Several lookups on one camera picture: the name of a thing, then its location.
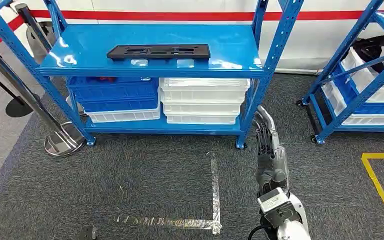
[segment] gray carpet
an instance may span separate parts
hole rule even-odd
[[[286,147],[292,191],[306,207],[312,239],[384,240],[384,205],[360,159],[384,152],[384,134],[340,133],[324,145],[311,143],[307,113],[295,101],[313,80],[276,74],[263,102]],[[43,103],[64,121],[47,96]],[[0,240],[75,239],[91,224],[101,240],[240,240],[259,224],[254,136],[237,150],[229,136],[98,135],[96,146],[61,159],[45,154],[47,133],[34,115],[0,171]],[[219,237],[116,221],[211,220],[212,158],[219,167]],[[384,185],[380,163],[372,164]]]

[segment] shelf frame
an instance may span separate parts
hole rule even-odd
[[[232,74],[238,78],[250,78],[252,81],[252,86],[250,90],[246,93],[246,103],[245,110],[241,112],[238,117],[238,125],[240,126],[239,130],[235,127],[232,127],[231,130],[215,129],[211,130],[198,130],[197,134],[227,134],[237,136],[236,138],[236,147],[244,148],[245,140],[247,138],[248,132],[251,128],[252,120],[254,118],[254,113],[257,110],[258,105],[262,103],[266,90],[270,84],[270,81],[275,72],[276,66],[279,63],[282,52],[285,48],[286,42],[291,34],[292,28],[296,22],[298,13],[303,5],[304,0],[280,0],[279,3],[282,8],[282,15],[279,21],[277,30],[274,35],[273,42],[268,51],[268,55],[265,61],[264,66],[261,67],[259,71],[230,71],[230,72],[216,72],[211,73],[208,71],[176,71],[176,72],[166,72],[162,74],[162,76],[156,77],[218,77],[220,73],[224,75],[225,78],[232,77],[228,76],[228,74]],[[46,7],[48,8],[52,20],[53,29],[55,30],[55,34],[58,37],[57,42],[60,39],[61,34],[69,27],[67,21],[64,18],[63,12],[58,7],[55,0],[44,0]],[[260,36],[261,36],[261,28],[264,19],[264,14],[267,9],[268,0],[258,0],[257,6],[255,9],[254,18],[252,21],[252,33],[255,38],[255,44],[258,49],[260,45]],[[86,138],[88,145],[93,145],[95,143],[96,138],[92,136],[90,133],[96,132],[108,132],[105,129],[99,129],[98,127],[91,127],[90,125],[86,126],[80,119],[79,113],[76,109],[75,101],[72,99],[72,105],[74,106],[74,110],[66,103],[64,97],[59,93],[57,88],[53,85],[49,78],[50,72],[44,72],[43,69],[40,69],[40,66],[35,62],[35,60],[30,56],[29,52],[24,48],[23,44],[20,40],[15,36],[14,32],[9,28],[9,26],[5,23],[3,18],[0,16],[0,37],[2,40],[9,46],[12,52],[17,56],[17,58],[24,64],[24,66],[28,69],[28,71],[35,77],[37,82],[44,88],[45,92],[50,96],[50,98],[55,102],[55,104],[61,109],[61,111],[67,116],[69,121],[71,121],[74,126],[80,131],[80,133]],[[91,74],[91,76],[107,76],[105,71],[99,72],[101,69],[88,69],[87,74]],[[119,75],[123,76],[133,76],[136,75],[135,72],[128,71],[120,71]],[[152,131],[158,132],[159,134],[173,134],[169,129],[164,127],[158,129],[154,129]],[[114,131],[118,133],[122,132],[118,128],[114,128]],[[142,131],[138,133],[149,134],[152,132],[151,130]],[[191,134],[191,131],[187,126],[182,127],[179,126],[178,134]]]
[[[384,85],[384,70],[377,76],[375,79],[356,97],[347,102],[347,107],[336,116],[330,101],[324,95],[321,87],[335,79],[340,77],[349,76],[352,73],[355,73],[361,69],[368,68],[374,64],[378,64],[384,61],[384,56],[367,62],[363,65],[357,66],[348,71],[343,71],[339,74],[333,75],[335,69],[341,64],[341,59],[348,52],[354,41],[357,39],[358,35],[367,27],[369,23],[375,22],[378,23],[381,27],[384,28],[384,19],[381,19],[377,15],[377,10],[382,5],[384,0],[371,0],[367,8],[361,14],[361,17],[358,19],[356,24],[353,26],[351,31],[348,33],[346,38],[340,44],[339,48],[336,50],[333,57],[328,62],[327,66],[323,69],[322,73],[317,77],[315,82],[311,85],[308,92],[301,98],[301,102],[298,105],[309,106],[313,105],[315,109],[315,115],[318,118],[321,124],[321,131],[316,132],[314,139],[317,143],[325,143],[325,139],[336,131],[346,131],[346,132],[384,132],[384,125],[342,125],[342,123],[350,117],[355,111],[362,106],[373,94],[375,94],[383,85]],[[315,94],[317,91],[321,91],[323,96],[324,103],[329,109],[332,121],[329,124],[326,124],[326,121],[323,117],[320,107],[315,99]]]

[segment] white crate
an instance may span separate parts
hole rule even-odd
[[[359,57],[357,52],[351,47],[348,56],[342,61],[342,67],[345,71],[363,65],[364,61]],[[355,83],[357,90],[361,93],[377,76],[377,73],[371,72],[368,68],[364,68],[351,74],[352,80]],[[384,86],[373,94],[367,103],[384,103]]]
[[[250,80],[244,78],[161,78],[165,103],[237,103],[245,100]]]
[[[240,103],[213,103],[213,102],[172,102],[166,101],[164,92],[161,94],[164,114],[193,114],[193,115],[217,115],[217,113],[228,113],[230,115],[239,115],[241,112]]]
[[[85,112],[94,123],[129,122],[160,119],[160,104],[155,109],[138,109],[124,111]]]
[[[330,81],[323,85],[321,89],[332,105],[335,115],[338,116],[347,107],[347,104],[345,103],[338,87],[333,81]],[[342,125],[384,125],[384,114],[352,114],[345,121],[343,121]]]
[[[237,115],[171,115],[166,114],[168,124],[217,124],[233,125]]]
[[[384,125],[384,114],[352,114],[342,125]]]
[[[335,115],[338,116],[346,107],[344,97],[339,91],[334,81],[329,81],[325,85],[321,86],[321,90],[332,105]]]

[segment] stacked white bins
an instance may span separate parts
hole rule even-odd
[[[243,78],[161,78],[161,101],[169,124],[233,125],[250,80]]]
[[[353,69],[364,64],[356,51],[351,48],[347,57],[341,62],[345,71]],[[377,72],[371,72],[368,68],[364,68],[351,74],[348,81],[353,81],[358,92],[362,92],[378,75]],[[338,89],[334,81],[330,81],[321,87],[326,97],[329,99],[333,107],[334,113],[338,116],[346,107],[344,97]],[[375,94],[373,94],[366,103],[384,104],[384,86],[382,86]],[[384,114],[352,114],[342,125],[384,125]]]

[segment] stacked blue bins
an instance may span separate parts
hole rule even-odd
[[[156,109],[160,105],[158,78],[72,77],[67,88],[85,113]]]

